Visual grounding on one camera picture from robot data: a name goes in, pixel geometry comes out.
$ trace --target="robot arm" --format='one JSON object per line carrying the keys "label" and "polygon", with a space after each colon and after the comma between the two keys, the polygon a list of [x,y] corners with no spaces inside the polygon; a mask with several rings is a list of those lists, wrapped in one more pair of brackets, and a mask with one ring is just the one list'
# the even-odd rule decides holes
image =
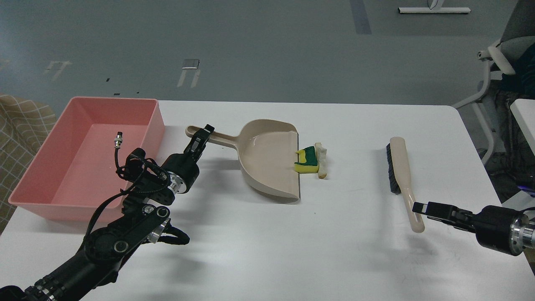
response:
{"label": "robot arm", "polygon": [[[119,270],[141,244],[189,243],[187,234],[171,225],[170,211],[165,206],[174,202],[176,193],[188,192],[195,182],[199,175],[197,161],[213,131],[214,128],[210,125],[200,129],[183,154],[170,155],[161,167],[154,160],[145,159],[145,152],[141,148],[130,153],[126,164],[119,167],[117,151],[122,142],[122,134],[119,132],[115,140],[117,174],[132,182],[132,186],[121,190],[99,206],[89,222],[82,245],[71,259],[25,291],[15,286],[1,288],[0,300],[80,300],[91,289],[115,282]],[[123,195],[126,195],[123,216],[107,227],[92,231],[104,208]],[[149,200],[164,206],[147,204]]]}
{"label": "robot arm", "polygon": [[415,202],[412,211],[427,215],[428,219],[440,221],[456,229],[476,234],[477,242],[486,248],[513,256],[525,248],[535,249],[535,223],[530,222],[523,211],[498,206],[486,206],[480,213],[459,209],[453,205]]}

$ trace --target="beige checkered cloth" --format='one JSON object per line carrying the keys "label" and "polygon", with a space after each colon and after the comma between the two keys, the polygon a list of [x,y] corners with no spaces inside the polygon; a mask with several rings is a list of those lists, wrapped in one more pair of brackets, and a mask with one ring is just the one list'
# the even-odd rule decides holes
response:
{"label": "beige checkered cloth", "polygon": [[0,95],[0,233],[14,212],[8,197],[55,123],[49,106]]}

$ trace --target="yellow sponge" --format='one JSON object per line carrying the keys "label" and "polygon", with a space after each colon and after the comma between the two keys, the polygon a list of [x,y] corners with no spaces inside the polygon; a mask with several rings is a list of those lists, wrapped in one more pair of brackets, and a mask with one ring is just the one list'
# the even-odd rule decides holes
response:
{"label": "yellow sponge", "polygon": [[314,146],[298,150],[296,153],[299,155],[299,162],[294,163],[295,171],[300,174],[315,174],[318,172],[319,164]]}

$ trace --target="brush handle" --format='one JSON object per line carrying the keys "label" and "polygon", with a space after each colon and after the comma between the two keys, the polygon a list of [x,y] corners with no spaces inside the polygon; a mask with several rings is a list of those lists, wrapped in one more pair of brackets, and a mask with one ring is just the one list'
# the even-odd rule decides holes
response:
{"label": "brush handle", "polygon": [[392,154],[392,165],[394,166],[394,176],[405,201],[405,208],[409,215],[410,228],[416,233],[421,233],[425,230],[422,215],[420,213],[412,212],[412,207],[416,199],[411,187],[409,156],[407,154],[405,139],[401,137],[392,137],[390,139],[390,150]]}

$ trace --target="black bristles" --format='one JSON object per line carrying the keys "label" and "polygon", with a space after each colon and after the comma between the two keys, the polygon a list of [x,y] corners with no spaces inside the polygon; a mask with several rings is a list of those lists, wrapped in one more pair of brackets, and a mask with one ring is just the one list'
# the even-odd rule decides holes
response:
{"label": "black bristles", "polygon": [[388,160],[388,179],[390,180],[390,191],[395,194],[400,194],[401,188],[396,181],[396,175],[394,174],[394,164],[392,163],[390,143],[386,146],[386,160]]}

